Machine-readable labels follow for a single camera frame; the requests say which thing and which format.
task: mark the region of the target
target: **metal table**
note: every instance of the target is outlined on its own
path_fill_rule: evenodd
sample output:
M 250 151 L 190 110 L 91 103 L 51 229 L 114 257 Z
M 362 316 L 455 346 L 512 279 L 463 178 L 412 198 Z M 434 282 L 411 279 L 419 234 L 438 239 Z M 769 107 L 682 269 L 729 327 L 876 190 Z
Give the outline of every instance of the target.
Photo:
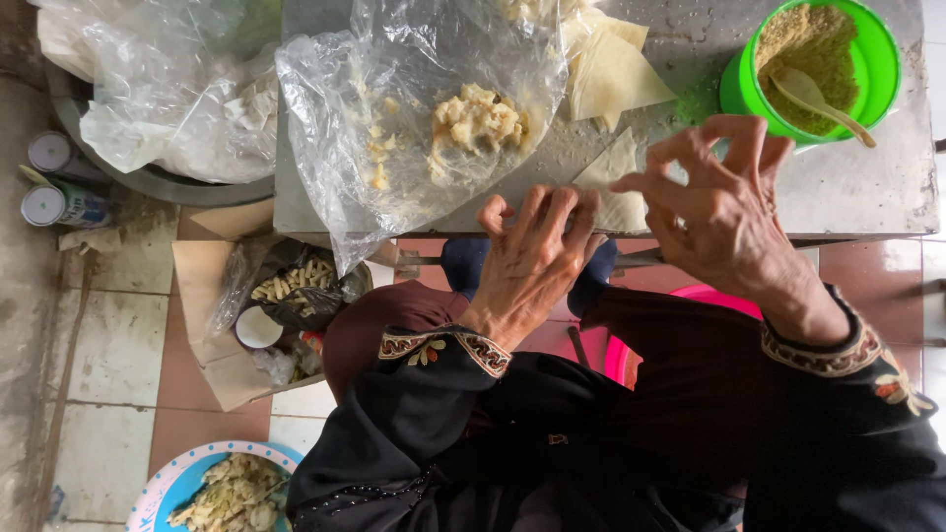
M 676 102 L 625 112 L 617 131 L 634 128 L 643 150 L 651 140 L 718 113 L 718 86 L 724 68 L 780 3 L 605 0 L 598 7 L 607 14 L 650 26 L 644 55 L 680 96 Z M 900 96 L 894 111 L 871 132 L 879 144 L 877 150 L 869 151 L 851 140 L 798 151 L 786 164 L 778 184 L 779 213 L 793 239 L 891 239 L 939 229 L 920 0 L 869 3 L 887 21 L 900 45 Z M 284 0 L 283 39 L 347 29 L 350 9 L 350 0 Z M 285 106 L 282 101 L 280 104 L 284 113 Z M 517 205 L 531 185 L 570 183 L 614 136 L 599 133 L 590 120 L 567 122 L 559 113 L 538 151 L 516 171 L 452 214 L 405 236 L 480 234 L 474 213 L 486 196 L 498 193 Z M 298 239 L 326 242 L 325 226 L 299 179 L 285 119 L 279 121 L 277 157 L 276 230 Z

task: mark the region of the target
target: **blue sock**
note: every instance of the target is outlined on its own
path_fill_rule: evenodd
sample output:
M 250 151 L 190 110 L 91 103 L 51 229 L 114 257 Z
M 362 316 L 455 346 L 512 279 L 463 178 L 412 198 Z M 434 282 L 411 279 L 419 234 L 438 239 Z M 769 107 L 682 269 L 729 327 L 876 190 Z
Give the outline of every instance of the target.
M 618 243 L 609 239 L 598 247 L 585 269 L 578 275 L 568 299 L 569 310 L 576 317 L 584 316 L 585 311 L 598 300 L 604 289 L 611 286 L 607 280 L 611 277 L 617 258 Z
M 482 263 L 489 251 L 489 239 L 449 239 L 440 252 L 440 266 L 447 275 L 447 283 L 454 292 L 473 301 L 480 287 Z

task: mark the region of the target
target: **wrinkled hand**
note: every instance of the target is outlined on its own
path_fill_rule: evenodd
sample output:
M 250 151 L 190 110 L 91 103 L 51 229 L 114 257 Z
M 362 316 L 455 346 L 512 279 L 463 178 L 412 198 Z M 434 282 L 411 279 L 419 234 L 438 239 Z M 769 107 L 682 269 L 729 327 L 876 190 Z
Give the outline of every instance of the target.
M 592 236 L 601 200 L 596 190 L 533 186 L 516 214 L 500 196 L 477 213 L 490 239 L 480 287 L 457 323 L 476 330 L 507 351 L 514 349 L 552 312 L 575 278 L 606 240 Z M 565 232 L 569 215 L 571 229 Z
M 791 339 L 836 344 L 848 334 L 847 319 L 776 216 L 776 177 L 794 142 L 766 138 L 766 127 L 760 116 L 712 116 L 652 146 L 647 170 L 611 189 L 643 193 L 647 225 L 669 263 L 755 302 Z M 720 162 L 711 148 L 724 137 L 732 142 Z M 686 186 L 667 178 L 673 161 L 690 175 Z

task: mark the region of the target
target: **green bowl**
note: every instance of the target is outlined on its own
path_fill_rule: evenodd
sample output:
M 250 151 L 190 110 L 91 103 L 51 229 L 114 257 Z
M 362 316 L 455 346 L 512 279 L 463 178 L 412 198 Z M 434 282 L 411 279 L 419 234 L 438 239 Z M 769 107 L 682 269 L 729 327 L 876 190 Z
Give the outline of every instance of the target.
M 825 144 L 854 137 L 841 126 L 825 136 L 800 130 L 779 116 L 759 86 L 755 69 L 759 35 L 773 16 L 800 4 L 811 4 L 812 7 L 835 6 L 854 18 L 858 35 L 850 44 L 850 54 L 854 59 L 854 78 L 861 87 L 861 92 L 854 102 L 850 116 L 865 128 L 872 129 L 890 111 L 900 91 L 900 52 L 890 28 L 877 13 L 853 0 L 789 0 L 772 11 L 723 73 L 719 86 L 723 112 L 730 115 L 764 116 L 769 123 L 769 134 L 792 137 L 798 144 Z

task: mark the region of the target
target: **tin can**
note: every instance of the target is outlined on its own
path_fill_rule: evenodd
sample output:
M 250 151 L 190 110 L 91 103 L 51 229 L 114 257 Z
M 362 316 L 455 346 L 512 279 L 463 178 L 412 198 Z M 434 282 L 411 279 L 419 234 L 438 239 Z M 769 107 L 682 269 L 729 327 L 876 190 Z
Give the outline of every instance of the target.
M 20 213 L 27 222 L 41 227 L 64 223 L 92 228 L 112 221 L 112 206 L 106 200 L 65 183 L 33 187 L 20 203 Z
M 28 153 L 29 162 L 39 171 L 92 183 L 112 182 L 112 178 L 86 159 L 79 147 L 62 133 L 40 133 L 29 143 Z

